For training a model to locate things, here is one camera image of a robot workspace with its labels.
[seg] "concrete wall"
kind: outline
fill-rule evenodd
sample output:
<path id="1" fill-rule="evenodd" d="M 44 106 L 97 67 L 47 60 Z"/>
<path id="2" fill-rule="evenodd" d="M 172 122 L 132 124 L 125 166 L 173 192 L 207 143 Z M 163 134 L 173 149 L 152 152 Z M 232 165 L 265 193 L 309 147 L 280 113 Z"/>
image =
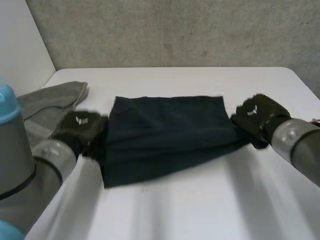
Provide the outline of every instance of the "concrete wall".
<path id="1" fill-rule="evenodd" d="M 281 66 L 320 97 L 319 0 L 27 0 L 55 67 Z"/>

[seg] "black fabric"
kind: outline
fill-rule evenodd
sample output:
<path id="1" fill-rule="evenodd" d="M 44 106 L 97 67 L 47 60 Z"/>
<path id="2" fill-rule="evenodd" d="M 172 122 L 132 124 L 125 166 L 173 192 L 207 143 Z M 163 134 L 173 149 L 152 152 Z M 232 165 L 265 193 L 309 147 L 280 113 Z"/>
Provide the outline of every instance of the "black fabric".
<path id="1" fill-rule="evenodd" d="M 105 187 L 158 178 L 246 145 L 222 97 L 117 97 L 97 160 Z"/>

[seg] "gray towel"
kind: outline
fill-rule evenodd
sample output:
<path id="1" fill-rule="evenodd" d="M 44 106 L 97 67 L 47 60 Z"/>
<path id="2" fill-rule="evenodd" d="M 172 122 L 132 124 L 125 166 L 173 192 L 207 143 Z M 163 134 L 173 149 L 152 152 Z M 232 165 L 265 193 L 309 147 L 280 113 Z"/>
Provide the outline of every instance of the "gray towel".
<path id="1" fill-rule="evenodd" d="M 18 97 L 31 147 L 47 139 L 63 117 L 87 97 L 87 86 L 72 81 Z"/>

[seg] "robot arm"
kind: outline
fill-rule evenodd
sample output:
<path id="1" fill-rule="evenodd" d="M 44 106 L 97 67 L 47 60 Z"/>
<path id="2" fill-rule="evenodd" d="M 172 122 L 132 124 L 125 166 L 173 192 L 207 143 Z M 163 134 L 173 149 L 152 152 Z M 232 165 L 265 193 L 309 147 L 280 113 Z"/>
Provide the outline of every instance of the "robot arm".
<path id="1" fill-rule="evenodd" d="M 256 149 L 270 144 L 299 172 L 320 187 L 320 127 L 289 112 L 271 98 L 258 94 L 238 106 L 233 124 L 247 134 Z"/>

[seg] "folded cloth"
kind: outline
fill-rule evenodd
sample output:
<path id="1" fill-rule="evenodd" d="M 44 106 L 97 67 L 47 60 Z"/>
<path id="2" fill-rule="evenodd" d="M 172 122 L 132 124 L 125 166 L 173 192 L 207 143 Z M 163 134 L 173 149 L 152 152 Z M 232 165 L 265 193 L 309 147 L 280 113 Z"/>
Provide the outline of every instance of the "folded cloth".
<path id="1" fill-rule="evenodd" d="M 67 82 L 18 97 L 31 147 L 47 139 L 64 116 L 88 94 L 86 82 Z"/>
<path id="2" fill-rule="evenodd" d="M 221 96 L 116 97 L 97 157 L 105 187 L 146 181 L 246 145 Z"/>

